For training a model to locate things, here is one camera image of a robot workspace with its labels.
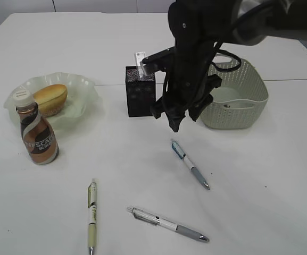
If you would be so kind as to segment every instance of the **bread roll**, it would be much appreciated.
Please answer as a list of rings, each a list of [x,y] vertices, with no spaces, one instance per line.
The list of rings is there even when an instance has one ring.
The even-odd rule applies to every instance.
[[[42,116],[49,117],[62,110],[67,99],[67,87],[62,84],[50,85],[34,94]]]

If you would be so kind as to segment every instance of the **pen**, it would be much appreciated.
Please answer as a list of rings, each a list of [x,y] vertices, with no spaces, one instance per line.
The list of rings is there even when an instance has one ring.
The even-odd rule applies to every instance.
[[[199,183],[205,187],[207,190],[210,190],[210,186],[208,185],[208,182],[206,179],[202,176],[202,174],[199,172],[197,167],[191,162],[189,157],[185,154],[185,152],[182,150],[182,148],[179,146],[179,144],[172,140],[172,148],[178,155],[178,157],[183,160],[185,165],[190,169],[191,173],[196,177],[196,179],[199,181]]]
[[[137,209],[135,207],[128,207],[127,211],[131,214],[133,214],[133,216],[136,219],[140,219],[144,222],[153,224],[155,226],[159,225],[161,227],[167,228],[168,230],[172,230],[178,234],[181,234],[183,236],[189,237],[191,239],[197,240],[197,241],[201,241],[201,242],[208,242],[209,238],[207,238],[205,235],[202,235],[199,232],[196,232],[190,228],[184,227],[182,225],[178,225],[174,222],[171,222],[169,220],[160,218],[156,215],[153,214],[149,214],[148,212],[144,212],[140,209]]]
[[[89,224],[88,224],[88,254],[94,255],[96,248],[96,181],[92,179],[92,183],[88,187],[88,208],[89,208]]]

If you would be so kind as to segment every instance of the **clear plastic bowl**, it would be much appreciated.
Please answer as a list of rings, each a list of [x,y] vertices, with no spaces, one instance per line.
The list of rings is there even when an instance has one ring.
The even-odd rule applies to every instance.
[[[26,81],[21,86],[15,88],[4,103],[4,108],[9,111],[9,117],[15,126],[20,125],[12,95],[19,88],[28,89],[32,94],[38,90],[53,84],[66,85],[68,95],[63,109],[56,115],[48,117],[48,121],[55,127],[63,126],[62,123],[80,117],[86,107],[98,99],[98,94],[94,88],[95,82],[76,74],[52,73],[45,76],[34,77]]]

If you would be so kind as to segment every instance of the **white woven basket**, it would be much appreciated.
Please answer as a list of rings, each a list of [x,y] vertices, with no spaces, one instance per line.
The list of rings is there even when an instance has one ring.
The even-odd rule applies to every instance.
[[[217,66],[227,69],[237,64],[235,59],[231,59],[230,62],[217,63]],[[211,65],[209,75],[212,74],[217,74],[223,81],[220,88],[211,92],[214,102],[201,114],[204,124],[213,129],[245,129],[252,126],[260,117],[269,97],[256,69],[242,59],[241,67],[230,73],[218,72]]]

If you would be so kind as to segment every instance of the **white wall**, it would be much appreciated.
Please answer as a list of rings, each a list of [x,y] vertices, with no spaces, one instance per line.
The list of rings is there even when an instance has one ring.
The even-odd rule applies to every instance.
[[[54,3],[57,12],[137,12],[137,0],[54,0]]]
[[[58,12],[167,12],[175,0],[54,0]],[[15,12],[53,12],[52,0],[0,0],[0,24]]]
[[[53,12],[52,0],[0,0],[0,24],[15,12]]]
[[[168,12],[170,5],[175,1],[176,0],[138,0],[138,12]]]

